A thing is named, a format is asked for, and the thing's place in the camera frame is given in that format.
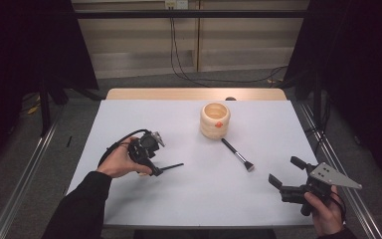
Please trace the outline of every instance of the black sleeve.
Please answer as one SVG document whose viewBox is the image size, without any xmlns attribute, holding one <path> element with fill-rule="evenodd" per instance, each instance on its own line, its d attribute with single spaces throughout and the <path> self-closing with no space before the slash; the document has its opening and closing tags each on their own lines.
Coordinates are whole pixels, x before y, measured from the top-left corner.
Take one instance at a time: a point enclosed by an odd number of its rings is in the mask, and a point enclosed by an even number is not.
<svg viewBox="0 0 382 239">
<path fill-rule="evenodd" d="M 100 238 L 111 177 L 89 172 L 60 202 L 42 238 Z"/>
<path fill-rule="evenodd" d="M 328 235 L 318 237 L 318 239 L 356 239 L 356 236 L 348 228 L 343 229 L 342 231 Z"/>
</svg>

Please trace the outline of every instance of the orange label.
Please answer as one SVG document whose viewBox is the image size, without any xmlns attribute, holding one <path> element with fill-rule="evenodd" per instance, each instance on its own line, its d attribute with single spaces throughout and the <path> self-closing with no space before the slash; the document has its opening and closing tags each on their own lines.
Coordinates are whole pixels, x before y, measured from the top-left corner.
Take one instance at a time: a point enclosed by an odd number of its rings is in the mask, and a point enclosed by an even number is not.
<svg viewBox="0 0 382 239">
<path fill-rule="evenodd" d="M 220 121 L 218 121 L 218 122 L 216 122 L 215 126 L 216 126 L 216 127 L 221 127 L 221 126 L 223 126 L 223 123 L 220 122 Z"/>
</svg>

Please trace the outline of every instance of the wall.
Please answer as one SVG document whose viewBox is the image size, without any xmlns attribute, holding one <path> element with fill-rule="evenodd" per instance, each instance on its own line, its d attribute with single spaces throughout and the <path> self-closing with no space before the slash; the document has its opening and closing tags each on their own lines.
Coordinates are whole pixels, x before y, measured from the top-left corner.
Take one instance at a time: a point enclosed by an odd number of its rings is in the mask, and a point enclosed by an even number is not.
<svg viewBox="0 0 382 239">
<path fill-rule="evenodd" d="M 162 10 L 164 1 L 73 0 L 76 10 Z M 304 10 L 307 0 L 189 1 L 189 9 Z M 169 19 L 79 20 L 98 78 L 172 73 Z M 285 66 L 302 19 L 174 19 L 185 72 Z"/>
</svg>

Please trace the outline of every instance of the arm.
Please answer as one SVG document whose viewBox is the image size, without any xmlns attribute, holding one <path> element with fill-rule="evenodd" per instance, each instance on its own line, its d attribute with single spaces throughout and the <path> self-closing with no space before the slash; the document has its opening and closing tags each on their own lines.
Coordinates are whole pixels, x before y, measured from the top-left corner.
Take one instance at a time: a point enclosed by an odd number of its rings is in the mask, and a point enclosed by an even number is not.
<svg viewBox="0 0 382 239">
<path fill-rule="evenodd" d="M 147 166 L 133 162 L 122 142 L 96 171 L 90 172 L 82 183 L 59 204 L 46 228 L 43 238 L 100 238 L 104 204 L 110 183 L 132 171 L 151 174 Z"/>
<path fill-rule="evenodd" d="M 333 191 L 331 197 L 340 202 L 340 198 L 336 195 L 336 186 L 332 186 L 331 190 Z M 356 239 L 349 229 L 343 227 L 341 212 L 336 204 L 324 205 L 320 199 L 310 192 L 306 192 L 304 197 L 314 207 L 311 212 L 312 221 L 319 239 Z"/>
</svg>

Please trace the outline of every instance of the hand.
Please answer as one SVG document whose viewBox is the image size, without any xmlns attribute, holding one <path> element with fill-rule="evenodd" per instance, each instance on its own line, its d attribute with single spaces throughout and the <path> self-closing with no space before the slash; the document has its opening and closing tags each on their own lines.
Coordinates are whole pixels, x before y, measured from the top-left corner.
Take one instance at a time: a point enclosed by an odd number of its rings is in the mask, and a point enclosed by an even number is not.
<svg viewBox="0 0 382 239">
<path fill-rule="evenodd" d="M 331 186 L 331 191 L 337 193 L 336 186 Z M 319 237 L 335 234 L 344 229 L 341 219 L 341 212 L 336 204 L 330 202 L 326 206 L 320 199 L 318 199 L 318 197 L 310 192 L 306 192 L 303 196 L 308 203 L 314 207 L 311 212 L 312 221 L 314 222 L 314 228 Z M 337 195 L 331 193 L 331 197 L 341 203 Z"/>
<path fill-rule="evenodd" d="M 132 171 L 151 174 L 152 171 L 148 166 L 138 164 L 129 158 L 128 145 L 134 139 L 136 139 L 136 137 L 129 137 L 121 142 L 119 147 L 104 160 L 96 171 L 102 172 L 112 178 L 122 177 Z"/>
</svg>

